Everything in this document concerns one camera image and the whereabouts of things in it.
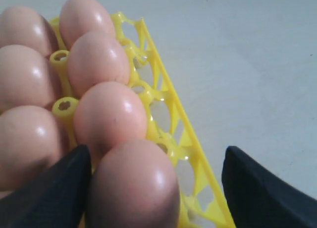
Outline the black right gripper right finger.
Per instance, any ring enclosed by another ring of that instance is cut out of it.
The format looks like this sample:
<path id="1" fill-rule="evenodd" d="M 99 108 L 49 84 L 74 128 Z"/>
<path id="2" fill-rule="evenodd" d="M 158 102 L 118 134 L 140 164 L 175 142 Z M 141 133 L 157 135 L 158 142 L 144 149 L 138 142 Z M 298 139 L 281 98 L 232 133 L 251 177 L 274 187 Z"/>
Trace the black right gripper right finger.
<path id="1" fill-rule="evenodd" d="M 221 181 L 238 228 L 315 228 L 317 201 L 229 146 Z"/>

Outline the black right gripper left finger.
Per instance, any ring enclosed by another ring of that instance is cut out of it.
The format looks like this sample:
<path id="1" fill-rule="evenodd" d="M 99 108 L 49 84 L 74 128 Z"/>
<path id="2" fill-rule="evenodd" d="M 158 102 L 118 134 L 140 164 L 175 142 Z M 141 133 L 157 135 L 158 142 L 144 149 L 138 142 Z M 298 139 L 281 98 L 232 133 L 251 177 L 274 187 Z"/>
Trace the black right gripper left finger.
<path id="1" fill-rule="evenodd" d="M 0 201 L 2 228 L 76 228 L 92 176 L 90 152 L 80 145 L 47 171 Z"/>

